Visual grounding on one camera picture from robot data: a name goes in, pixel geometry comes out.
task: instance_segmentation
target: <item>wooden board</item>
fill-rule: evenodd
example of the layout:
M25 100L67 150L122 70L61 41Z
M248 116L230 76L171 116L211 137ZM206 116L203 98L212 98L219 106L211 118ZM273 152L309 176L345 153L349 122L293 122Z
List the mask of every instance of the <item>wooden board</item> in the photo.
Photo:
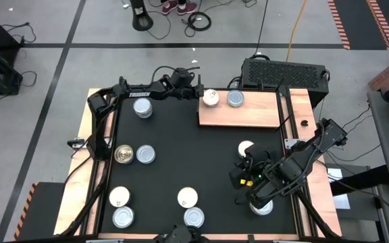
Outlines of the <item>wooden board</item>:
M314 136L316 130L315 118L311 109L309 93L306 89L291 89L290 100L292 102L292 108L294 110L296 130L298 136L301 139L310 139ZM304 127L301 125L303 120L307 120L309 125ZM313 164L313 171L307 176L307 183L309 185L311 203L321 215L322 219L328 224L333 232L342 235L340 224L338 222L336 206L332 198L332 192L330 188L330 181L328 180L328 174L326 168L319 163ZM304 205L300 203L301 214L306 215L307 211ZM307 234L308 221L303 220L303 227ZM322 232L318 229L318 235L323 236Z
M96 92L98 89L90 89L88 95ZM314 135L316 129L315 118L311 110L311 104L309 100L309 94L305 89L291 89L291 101L292 107L294 109L296 128L299 133L300 138L311 138ZM276 98L274 95L274 104L277 107ZM307 127L301 126L301 121L307 120L309 125ZM85 107L84 115L82 117L82 123L79 130L80 137L86 138L90 134L90 112L88 106ZM109 132L110 123L108 120L107 132ZM88 151L81 150L78 154L72 159L72 164L70 166L70 171L73 170L83 159L89 156ZM79 169L77 173L73 175L73 178L66 186L66 191L63 195L63 200L61 202L61 207L59 210L59 215L57 219L57 225L55 226L55 234L58 234L64 231L67 226L72 222L72 220L77 216L79 210L85 204L84 199L86 198L86 192L88 190L88 184L90 179L92 169L92 161L86 163L84 167ZM103 166L99 168L99 175L103 170ZM308 176L308 185L310 189L311 201L313 206L317 209L318 213L321 215L323 220L331 227L331 229L336 232L336 234L341 235L340 225L338 223L337 213L334 206L334 201L332 198L330 183L328 181L328 175L324 166L315 163L313 165L313 171ZM91 233L95 218L95 213L97 212L97 206L93 206L90 211L90 220L87 227L87 233ZM303 226L306 235L309 235L309 225L307 220L307 212L304 209L304 206L301 204L301 215L303 217ZM216 239L217 237L225 237L225 235L206 235L210 239ZM100 238L154 238L155 235L136 235L136 234L99 234ZM247 235L238 234L238 235L226 235L226 238L231 238L235 240L247 240ZM285 234L257 234L255 236L256 240L297 240L296 235L285 235Z
M244 126L277 128L280 125L277 97L274 92L243 91L244 103L233 108L228 105L228 91L218 90L216 107L208 107L199 100L199 123L204 126Z
M97 92L99 88L90 88L88 97ZM113 120L113 114L111 113L107 119L105 136L110 135L111 122ZM88 104L85 104L82 121L80 122L80 128L78 132L79 138L87 139L91 134L91 112ZM89 152L86 148L80 149L72 159L68 174L70 174L81 162L89 157ZM85 205L86 195L88 192L89 181L91 177L91 171L93 170L93 160L89 159L79 170L72 175L68 181L59 208L57 223L55 225L54 234L60 234L71 224L71 222L79 214L82 207ZM96 186L101 178L103 172L103 162L100 163L97 172ZM90 212L90 219L88 220L87 233L93 232L95 220L95 210Z

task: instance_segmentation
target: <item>black floor line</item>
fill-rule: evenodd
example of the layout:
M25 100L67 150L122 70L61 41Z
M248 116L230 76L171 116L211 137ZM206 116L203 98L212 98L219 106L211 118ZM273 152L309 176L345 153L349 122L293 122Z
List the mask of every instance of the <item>black floor line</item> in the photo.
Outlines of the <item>black floor line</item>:
M24 48L63 48L62 43L30 43ZM153 48L253 48L256 43L72 43L69 48L153 49ZM259 48L287 49L288 43L261 43ZM343 44L292 44L293 49L343 49Z
M26 150L24 161L22 162L22 166L20 167L18 178L16 179L7 207L5 208L3 218L0 223L0 242L4 241L4 237L7 233L7 229L10 224L11 218L13 216L14 209L16 207L20 193L22 191L22 187L24 185L26 175L31 165L32 157L37 147L41 131L43 130L43 126L45 124L45 120L49 112L49 108L51 106L53 95L55 94L55 89L57 88L58 85L59 77L61 76L64 63L66 62L68 51L70 50L70 43L72 43L73 41L74 33L79 24L79 19L80 16L82 15L82 11L85 6L85 1L86 0L80 0L79 2L79 6L76 11L76 15L74 16L74 20L72 22L70 31L68 32L67 40L66 43L64 44L61 57L59 58L57 67L55 69L55 73L53 74L51 84L47 91L45 102L43 103L43 107L41 108L41 112L38 117L37 124L35 125L34 132L32 133L30 144L28 145L28 149Z

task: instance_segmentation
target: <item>black table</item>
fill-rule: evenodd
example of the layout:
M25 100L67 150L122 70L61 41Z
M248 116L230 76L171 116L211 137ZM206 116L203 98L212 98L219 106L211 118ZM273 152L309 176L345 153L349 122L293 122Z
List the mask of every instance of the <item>black table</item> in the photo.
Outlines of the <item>black table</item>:
M280 131L267 128L198 126L198 101L151 101L153 114L139 118L132 109L134 100L124 101L117 114L115 149L122 144L134 151L144 144L156 152L154 162L136 160L123 165L112 161L107 196L116 186L131 193L128 204L134 223L119 229L112 222L115 207L106 200L100 233L165 234L173 224L183 222L183 209L177 201L180 189L193 187L197 207L205 214L203 234L296 234L291 198L277 196L274 209L260 217L248 203L235 205L237 191L228 172L240 161L238 145L243 140L269 146L276 157L283 156Z

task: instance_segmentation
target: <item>concrete floor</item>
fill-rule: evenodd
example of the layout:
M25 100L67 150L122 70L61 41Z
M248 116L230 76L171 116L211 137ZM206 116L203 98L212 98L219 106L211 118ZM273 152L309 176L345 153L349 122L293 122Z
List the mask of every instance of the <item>concrete floor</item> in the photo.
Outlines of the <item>concrete floor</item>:
M0 0L0 24L30 22L37 35L36 43L65 43L79 3L80 0ZM202 9L217 3L205 1ZM286 44L302 3L303 0L269 0L261 42ZM198 32L193 38L184 35L181 17L173 12L169 15L172 21L170 35L164 40L155 40L146 32L133 30L131 10L123 9L120 0L87 0L73 43L256 43L264 4L264 1L259 1L257 6L247 9L237 0L228 6L211 9L207 12L213 20L211 29ZM155 21L151 32L163 36L168 28L167 21L156 13L151 15ZM27 28L14 30L12 34L32 38ZM294 43L341 44L327 1L309 0ZM121 75L132 84L147 83L159 65L185 68L199 65L201 70L197 73L202 74L205 86L224 87L231 78L239 75L243 59L255 50L71 48L66 51L68 56L25 182L17 191L20 196L15 201L5 240L11 240L14 234L30 185L37 181L65 180L72 152L66 141L77 135L89 88L111 86ZM272 60L286 59L286 49L259 51ZM15 68L19 72L37 72L37 84L31 88L22 87L18 96L0 101L0 222L62 53L63 49L59 48L22 49ZM389 65L389 51L293 49L289 61L321 64L330 70L330 93L325 99L322 117L344 124L367 108L367 83ZM24 80L32 81L32 77L26 76ZM355 158L379 144L372 119L365 120L348 138L344 151L332 149L343 159ZM352 164L377 167L384 164L384 158L377 149ZM374 224L341 221L341 226L347 238L373 240L375 235Z

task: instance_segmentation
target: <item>white label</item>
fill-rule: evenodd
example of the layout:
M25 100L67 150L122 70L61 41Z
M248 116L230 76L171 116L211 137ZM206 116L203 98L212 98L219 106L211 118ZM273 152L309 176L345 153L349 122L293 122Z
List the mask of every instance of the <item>white label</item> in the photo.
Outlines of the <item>white label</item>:
M129 97L148 97L151 92L130 93Z

